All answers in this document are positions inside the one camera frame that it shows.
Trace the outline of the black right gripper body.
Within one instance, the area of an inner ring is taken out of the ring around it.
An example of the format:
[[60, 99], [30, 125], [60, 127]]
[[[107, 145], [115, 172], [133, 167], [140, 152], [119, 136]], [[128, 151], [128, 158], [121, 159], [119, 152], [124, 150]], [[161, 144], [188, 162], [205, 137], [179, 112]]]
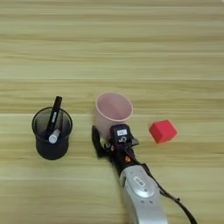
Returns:
[[136, 159], [135, 153], [130, 145], [112, 145], [110, 148], [109, 159], [115, 166], [118, 175], [121, 175], [123, 170], [130, 166], [141, 165]]

